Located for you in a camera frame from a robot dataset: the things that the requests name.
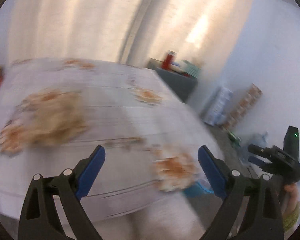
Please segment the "green sleeve right forearm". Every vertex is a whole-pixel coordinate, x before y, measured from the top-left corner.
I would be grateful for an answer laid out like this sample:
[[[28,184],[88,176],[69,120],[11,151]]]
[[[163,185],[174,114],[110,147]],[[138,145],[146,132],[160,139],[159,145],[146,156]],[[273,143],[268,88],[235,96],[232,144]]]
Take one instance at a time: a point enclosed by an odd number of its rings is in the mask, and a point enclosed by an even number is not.
[[[298,201],[292,213],[288,215],[283,215],[284,233],[291,230],[297,224],[299,216],[300,216],[300,202]]]

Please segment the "person's right hand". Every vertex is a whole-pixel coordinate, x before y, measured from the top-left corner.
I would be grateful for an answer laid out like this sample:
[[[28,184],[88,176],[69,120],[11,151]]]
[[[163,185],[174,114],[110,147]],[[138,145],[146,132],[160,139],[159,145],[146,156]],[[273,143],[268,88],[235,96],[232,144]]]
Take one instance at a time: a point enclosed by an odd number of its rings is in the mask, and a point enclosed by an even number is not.
[[[296,183],[284,186],[285,196],[281,206],[282,214],[287,216],[293,213],[299,202],[299,191]]]

